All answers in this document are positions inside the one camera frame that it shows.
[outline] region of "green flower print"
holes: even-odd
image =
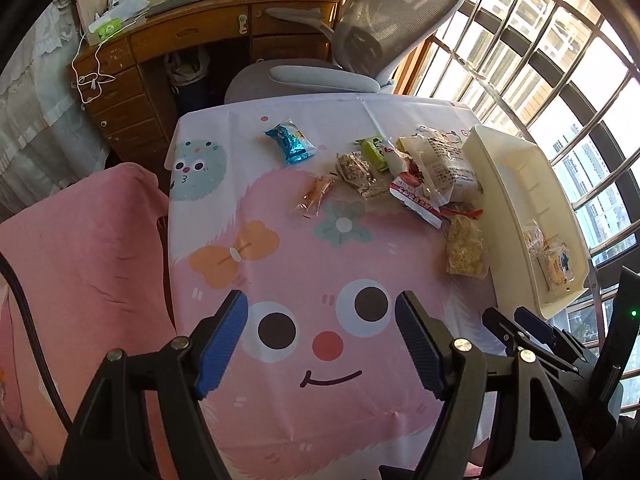
[[[347,243],[350,238],[363,244],[371,241],[369,231],[356,222],[364,215],[362,202],[341,205],[328,201],[322,209],[325,218],[314,228],[314,234],[321,240],[329,240],[334,247]]]

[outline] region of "drawer handle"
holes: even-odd
[[[197,33],[198,33],[197,28],[185,28],[184,30],[181,30],[180,32],[178,32],[176,34],[176,37],[183,38],[185,36],[189,36],[190,34],[197,34]]]
[[[238,23],[240,24],[240,28],[239,28],[239,32],[240,34],[246,34],[248,32],[248,29],[246,28],[246,20],[247,20],[247,16],[246,14],[240,14],[238,16]]]

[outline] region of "cartoon eye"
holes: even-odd
[[[335,313],[343,329],[357,337],[382,332],[391,318],[391,299],[373,280],[354,280],[345,285],[335,301]]]
[[[296,319],[286,306],[274,301],[252,304],[240,343],[255,359],[265,363],[281,361],[298,343]]]

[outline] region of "black pupil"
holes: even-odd
[[[293,343],[296,326],[286,314],[272,312],[264,316],[258,325],[258,337],[269,348],[282,350]]]
[[[378,321],[385,317],[389,307],[386,294],[376,286],[363,288],[353,302],[356,313],[364,321]]]

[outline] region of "pink furry cartoon character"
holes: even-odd
[[[179,332],[229,290],[248,297],[240,343],[203,411],[216,445],[249,478],[315,473],[426,430],[440,413],[393,312],[412,290],[443,317],[442,234],[393,199],[376,208],[346,187],[324,199],[318,218],[303,218],[292,205],[312,181],[293,169],[266,174],[226,230],[172,268]]]

